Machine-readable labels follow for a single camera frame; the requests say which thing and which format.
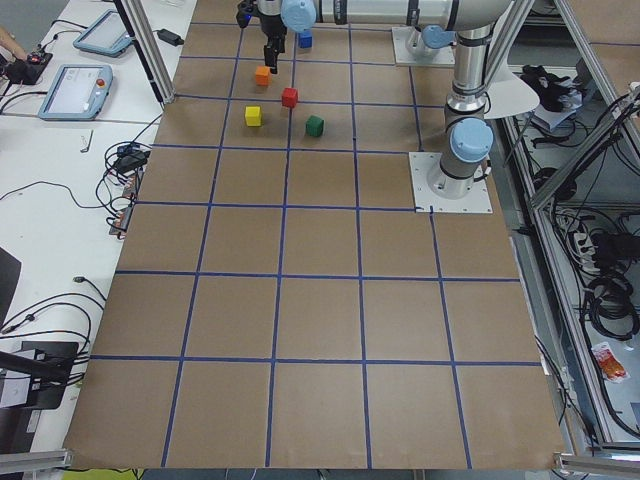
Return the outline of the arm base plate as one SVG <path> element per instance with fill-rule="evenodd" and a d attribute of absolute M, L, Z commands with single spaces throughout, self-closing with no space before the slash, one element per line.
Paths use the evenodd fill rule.
<path fill-rule="evenodd" d="M 466 180 L 448 177 L 440 152 L 410 152 L 409 167 L 418 213 L 492 214 L 486 179 L 480 166 Z"/>
<path fill-rule="evenodd" d="M 395 64 L 398 66 L 421 66 L 452 68 L 455 63 L 455 33 L 438 25 L 392 28 Z"/>

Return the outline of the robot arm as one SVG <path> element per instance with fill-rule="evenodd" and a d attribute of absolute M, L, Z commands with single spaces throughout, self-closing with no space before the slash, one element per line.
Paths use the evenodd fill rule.
<path fill-rule="evenodd" d="M 302 33 L 317 23 L 399 24 L 410 27 L 440 25 L 451 30 L 459 10 L 457 1 L 242 1 L 236 22 L 242 29 L 253 18 L 266 36 L 264 64 L 278 72 L 278 56 L 286 51 L 286 36 Z"/>
<path fill-rule="evenodd" d="M 424 26 L 455 33 L 457 43 L 451 90 L 444 107 L 446 147 L 427 174 L 431 190 L 461 199 L 475 182 L 494 136 L 485 121 L 486 93 L 526 20 L 531 1 L 434 1 Z"/>

